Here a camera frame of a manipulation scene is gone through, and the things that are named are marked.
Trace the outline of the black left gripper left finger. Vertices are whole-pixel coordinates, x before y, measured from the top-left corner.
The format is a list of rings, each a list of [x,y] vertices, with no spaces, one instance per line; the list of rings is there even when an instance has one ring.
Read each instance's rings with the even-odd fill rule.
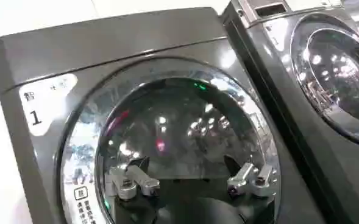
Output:
[[[131,200],[141,190],[147,197],[156,197],[160,191],[160,181],[147,174],[150,158],[145,156],[131,160],[125,167],[111,167],[109,180],[114,185],[115,194],[121,200]]]

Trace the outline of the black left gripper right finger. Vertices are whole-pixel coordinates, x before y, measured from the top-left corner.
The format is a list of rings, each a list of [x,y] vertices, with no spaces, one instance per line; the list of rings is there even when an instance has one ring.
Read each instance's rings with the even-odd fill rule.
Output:
[[[270,197],[274,194],[274,187],[270,183],[273,167],[264,164],[258,169],[253,163],[240,166],[234,158],[224,155],[224,163],[230,173],[227,179],[227,192],[236,197],[252,194],[257,197]]]

